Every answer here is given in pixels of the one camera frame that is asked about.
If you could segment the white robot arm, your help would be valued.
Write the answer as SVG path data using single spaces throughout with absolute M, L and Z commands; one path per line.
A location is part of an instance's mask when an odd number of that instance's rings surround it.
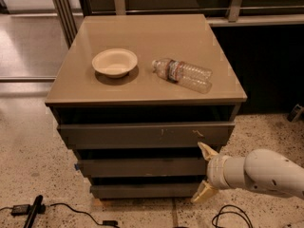
M 304 199 L 304 168 L 268 149 L 256 149 L 245 157 L 231 157 L 199 142 L 207 161 L 206 180 L 191 198 L 205 202 L 219 190 L 244 189 L 270 196 Z

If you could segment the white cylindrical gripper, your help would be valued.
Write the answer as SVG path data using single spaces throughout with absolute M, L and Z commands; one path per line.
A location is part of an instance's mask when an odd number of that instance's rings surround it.
M 206 171 L 208 180 L 203 180 L 200 183 L 197 192 L 191 198 L 192 203 L 206 202 L 219 190 L 229 188 L 229 184 L 224 176 L 225 163 L 229 159 L 229 156 L 218 154 L 217 151 L 203 142 L 198 142 L 198 146 L 202 152 L 202 156 L 208 161 Z

